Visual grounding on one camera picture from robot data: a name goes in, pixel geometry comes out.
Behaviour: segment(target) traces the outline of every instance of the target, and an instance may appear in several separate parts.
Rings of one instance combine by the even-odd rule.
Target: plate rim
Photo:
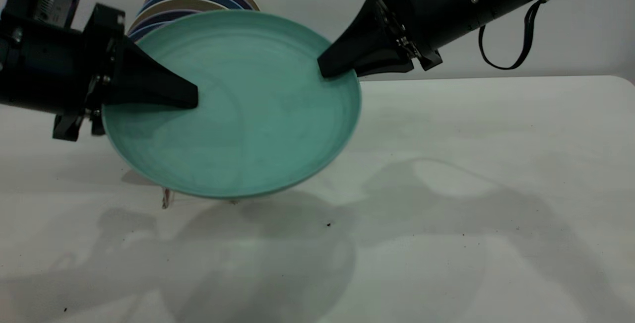
[[[155,11],[157,8],[159,8],[160,6],[165,6],[166,4],[169,5],[169,2],[173,2],[173,3],[180,3],[184,0],[162,0],[161,2],[158,2],[154,5],[152,5],[151,7],[149,7],[148,9],[146,9],[145,11],[142,11],[141,13],[139,13],[136,18],[134,18],[134,21],[132,22],[132,24],[130,25],[130,29],[132,29],[132,27],[136,26],[139,22],[146,20],[147,18],[149,18],[150,16],[154,16],[157,14],[161,14],[161,13],[165,13],[166,11],[173,11],[174,8],[169,8],[167,10],[164,11],[160,11],[159,13],[152,13],[150,16],[147,16],[148,13],[151,13],[152,11]],[[223,6],[222,4],[218,4],[217,2],[213,2],[211,0],[194,0],[195,2],[199,2],[200,4],[205,4],[209,6],[209,8],[212,9],[207,9],[207,10],[201,10],[201,9],[193,9],[193,10],[197,10],[197,11],[218,11],[218,10],[225,10],[227,9],[226,6]]]
[[[160,32],[160,31],[164,31],[164,29],[170,29],[172,27],[176,27],[178,26],[180,23],[182,22],[190,22],[195,18],[198,17],[204,17],[204,16],[223,16],[224,14],[239,14],[242,13],[244,16],[255,16],[255,17],[267,17],[267,18],[275,18],[277,20],[281,20],[283,22],[287,22],[290,23],[296,27],[300,27],[302,29],[304,29],[305,31],[309,31],[309,33],[313,33],[316,37],[320,38],[321,40],[324,40],[325,44],[331,44],[332,42],[330,40],[328,40],[327,38],[325,38],[324,36],[322,36],[321,34],[319,34],[318,32],[310,29],[309,27],[307,27],[306,25],[300,24],[298,22],[295,22],[293,20],[284,18],[283,16],[278,16],[278,15],[274,15],[274,14],[270,14],[270,13],[265,13],[262,11],[252,11],[252,10],[247,10],[247,9],[223,9],[223,10],[217,10],[217,11],[208,11],[208,12],[204,12],[204,13],[197,13],[197,14],[192,14],[192,15],[188,15],[188,16],[184,16],[182,18],[179,18],[178,20],[175,20],[174,22],[165,25],[165,27],[161,27],[160,29],[155,29],[153,31],[151,31],[150,33],[146,34],[146,36],[144,38],[142,38],[139,42],[138,45],[142,48],[143,47],[143,43],[145,43],[146,41],[148,41],[148,39],[152,38],[152,36],[156,36],[153,35],[154,33]],[[313,178],[314,176],[316,176],[317,174],[319,174],[320,172],[322,172],[324,169],[326,169],[326,167],[328,167],[331,163],[333,163],[333,161],[335,161],[335,159],[340,156],[342,154],[342,152],[344,151],[344,149],[348,146],[349,142],[351,142],[351,139],[353,137],[353,135],[355,134],[358,126],[359,126],[359,120],[361,117],[361,112],[362,112],[362,90],[361,90],[361,83],[359,81],[359,77],[356,74],[355,70],[350,70],[349,72],[341,75],[341,77],[344,76],[352,76],[355,79],[355,89],[356,92],[358,94],[357,96],[357,103],[356,103],[356,107],[357,107],[357,111],[354,112],[354,121],[352,123],[351,126],[351,131],[349,131],[349,133],[347,133],[346,138],[344,140],[342,140],[340,147],[338,147],[336,150],[333,151],[333,153],[331,153],[331,155],[327,158],[327,160],[324,160],[322,163],[320,163],[320,165],[316,166],[315,169],[313,169],[312,171],[310,171],[310,174],[308,174],[307,176],[298,178],[297,180],[292,181],[291,183],[289,183],[288,185],[282,186],[282,187],[278,187],[278,188],[273,188],[273,189],[269,189],[267,191],[263,191],[263,192],[257,192],[257,193],[249,193],[249,194],[241,194],[241,195],[228,195],[228,194],[210,194],[209,192],[200,192],[200,191],[192,191],[192,192],[184,192],[182,190],[180,190],[179,188],[174,188],[171,185],[166,183],[161,183],[161,181],[157,181],[155,178],[152,178],[150,175],[148,175],[147,173],[145,173],[144,171],[141,171],[136,165],[134,165],[133,163],[131,163],[129,161],[128,158],[126,158],[120,151],[119,147],[115,144],[113,138],[110,135],[110,124],[109,121],[107,119],[107,113],[108,113],[108,106],[107,105],[102,105],[102,121],[104,123],[104,129],[106,131],[106,135],[108,137],[109,142],[111,143],[111,146],[115,149],[115,151],[117,152],[117,154],[120,156],[120,158],[122,158],[132,169],[134,169],[134,171],[136,171],[137,173],[141,174],[141,176],[144,176],[145,178],[149,179],[150,181],[152,181],[153,183],[156,183],[157,185],[164,187],[164,188],[168,188],[170,190],[173,190],[175,192],[180,192],[180,193],[184,193],[184,194],[188,194],[188,195],[192,195],[192,196],[197,196],[200,198],[212,198],[212,199],[239,199],[239,198],[252,198],[252,197],[258,197],[258,196],[265,196],[265,195],[269,195],[269,194],[274,194],[274,193],[278,193],[278,192],[283,192],[284,190],[287,190],[289,188],[292,187],[296,187],[297,185],[300,185],[301,183],[304,183],[305,181]]]

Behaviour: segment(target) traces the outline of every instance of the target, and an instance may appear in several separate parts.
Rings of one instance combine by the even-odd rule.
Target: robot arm
[[[351,69],[359,76],[408,72],[414,68],[411,59],[417,59],[430,70],[442,63],[438,48],[531,1],[367,0],[349,29],[320,56],[320,69],[324,77]],[[528,14],[529,30],[537,4]]]
[[[97,4],[83,32],[79,0],[7,0],[0,16],[0,104],[55,114],[54,138],[77,140],[84,117],[105,133],[103,104],[195,108],[198,89],[124,35],[125,14]]]

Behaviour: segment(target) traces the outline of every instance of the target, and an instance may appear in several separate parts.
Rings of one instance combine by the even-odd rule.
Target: green plate
[[[358,122],[354,71],[324,79],[330,43],[256,11],[213,11],[148,34],[139,46],[199,86],[199,106],[104,106],[106,133],[134,169],[172,190],[209,198],[278,192],[324,169]]]

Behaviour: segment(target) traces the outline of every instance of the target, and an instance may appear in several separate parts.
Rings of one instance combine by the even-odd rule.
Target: cable
[[[513,70],[520,67],[520,65],[522,65],[522,63],[524,63],[524,61],[527,59],[527,56],[529,56],[529,53],[531,51],[531,46],[533,45],[533,30],[535,27],[536,16],[538,15],[538,9],[540,8],[541,5],[549,1],[550,0],[538,0],[538,2],[534,3],[531,6],[531,8],[529,8],[529,11],[527,11],[526,16],[524,17],[524,43],[522,44],[522,52],[518,60],[514,63],[514,65],[511,65],[510,67],[501,67],[498,65],[494,65],[490,61],[490,59],[488,59],[487,56],[485,55],[485,50],[483,49],[483,36],[485,35],[485,25],[483,25],[481,29],[479,30],[479,34],[478,34],[478,45],[479,45],[479,48],[481,49],[481,55],[483,56],[483,60],[485,60],[485,62],[488,63],[489,65],[499,70]]]

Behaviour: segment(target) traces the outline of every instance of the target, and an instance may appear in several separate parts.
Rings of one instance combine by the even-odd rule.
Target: white wall
[[[130,23],[143,0],[82,0],[75,27],[82,27],[94,2],[124,9]],[[364,0],[256,0],[263,11],[286,16],[335,40]],[[431,72],[386,74],[375,78],[441,78],[626,74],[635,79],[635,0],[553,0],[540,10],[533,51],[521,69],[505,72],[481,59],[477,34],[441,49],[444,65]],[[486,51],[492,61],[510,65],[522,47],[522,19],[528,7],[492,23]]]

